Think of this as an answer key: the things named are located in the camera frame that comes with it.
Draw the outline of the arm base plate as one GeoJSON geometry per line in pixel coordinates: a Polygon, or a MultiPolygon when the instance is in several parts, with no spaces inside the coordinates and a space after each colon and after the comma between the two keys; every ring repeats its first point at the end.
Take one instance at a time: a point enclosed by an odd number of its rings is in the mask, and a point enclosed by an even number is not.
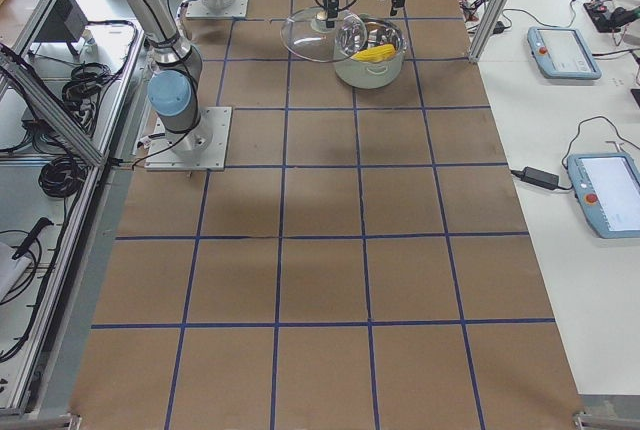
{"type": "Polygon", "coordinates": [[[186,10],[187,19],[228,20],[244,19],[249,0],[195,0],[186,10]]]}
{"type": "Polygon", "coordinates": [[[166,132],[159,117],[154,131],[164,136],[154,139],[150,156],[143,161],[150,171],[223,171],[230,134],[232,108],[200,108],[199,125],[181,140],[181,135],[166,132]]]}

